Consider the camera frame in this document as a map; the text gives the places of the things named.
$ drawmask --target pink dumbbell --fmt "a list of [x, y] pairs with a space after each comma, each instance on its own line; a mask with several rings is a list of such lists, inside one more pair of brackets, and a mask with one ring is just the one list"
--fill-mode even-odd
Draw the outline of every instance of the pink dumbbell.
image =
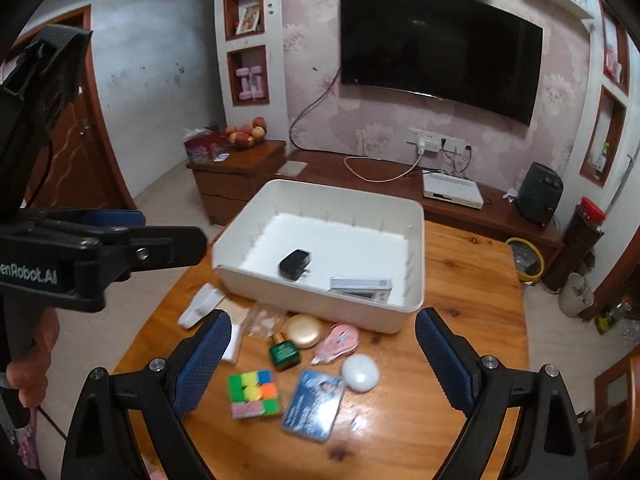
[[239, 68], [236, 70], [236, 75], [240, 78], [240, 85], [242, 86], [242, 91], [238, 95], [241, 101], [246, 101], [252, 97], [251, 85], [249, 83], [250, 73], [248, 68]]
[[251, 95], [254, 99], [264, 98], [264, 89], [262, 88], [262, 67], [251, 67]]

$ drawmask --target black speaker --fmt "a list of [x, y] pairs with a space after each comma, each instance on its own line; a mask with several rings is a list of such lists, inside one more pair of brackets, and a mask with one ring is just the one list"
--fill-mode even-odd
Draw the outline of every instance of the black speaker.
[[562, 179], [554, 170], [534, 162], [520, 186], [516, 208], [527, 220], [546, 226], [556, 212], [563, 189]]

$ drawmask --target white plastic storage box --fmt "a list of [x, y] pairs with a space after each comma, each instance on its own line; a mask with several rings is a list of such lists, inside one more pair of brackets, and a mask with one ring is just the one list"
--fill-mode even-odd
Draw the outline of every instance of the white plastic storage box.
[[[296, 249], [296, 282], [278, 272]], [[285, 310], [393, 334], [424, 301], [424, 218], [413, 200], [272, 180], [216, 241], [212, 264], [229, 291]], [[386, 304], [329, 292], [338, 276], [390, 278]]]

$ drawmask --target green bottle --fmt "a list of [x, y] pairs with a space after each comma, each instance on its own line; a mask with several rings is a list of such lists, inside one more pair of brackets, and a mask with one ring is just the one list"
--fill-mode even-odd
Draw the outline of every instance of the green bottle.
[[277, 371], [283, 372], [300, 364], [300, 352], [289, 340], [284, 339], [281, 333], [271, 337], [273, 346], [269, 348], [269, 355], [273, 366]]

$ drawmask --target gold compact case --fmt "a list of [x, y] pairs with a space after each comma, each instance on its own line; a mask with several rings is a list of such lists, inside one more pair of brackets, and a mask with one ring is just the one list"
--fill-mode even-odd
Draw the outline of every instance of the gold compact case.
[[322, 337], [322, 323], [309, 314], [296, 314], [285, 324], [284, 333], [298, 348], [311, 348]]

